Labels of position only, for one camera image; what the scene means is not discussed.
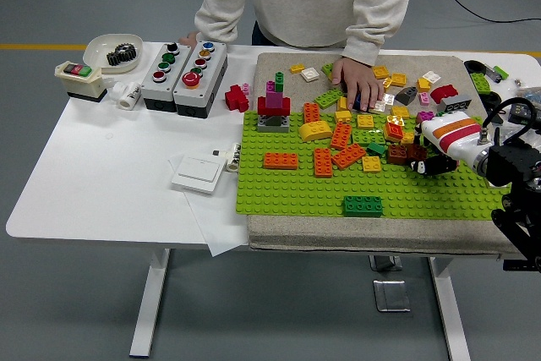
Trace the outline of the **person's left hand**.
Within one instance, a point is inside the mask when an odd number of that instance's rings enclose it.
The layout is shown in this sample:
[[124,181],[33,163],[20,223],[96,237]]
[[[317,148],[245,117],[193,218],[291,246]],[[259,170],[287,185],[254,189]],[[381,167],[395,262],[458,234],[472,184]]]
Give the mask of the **person's left hand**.
[[347,108],[353,109],[357,96],[360,97],[358,107],[367,112],[375,107],[375,103],[385,93],[382,82],[375,78],[369,65],[357,62],[348,57],[341,57],[333,63],[331,82],[338,85],[343,82],[347,88]]

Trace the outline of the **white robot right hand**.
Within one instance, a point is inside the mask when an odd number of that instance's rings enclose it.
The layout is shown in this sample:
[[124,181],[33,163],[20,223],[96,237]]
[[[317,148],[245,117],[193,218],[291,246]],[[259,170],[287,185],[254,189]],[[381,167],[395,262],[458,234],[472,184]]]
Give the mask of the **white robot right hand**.
[[463,161],[474,173],[486,177],[489,148],[494,144],[486,128],[463,111],[423,120],[414,128],[416,136],[434,145],[455,161]]

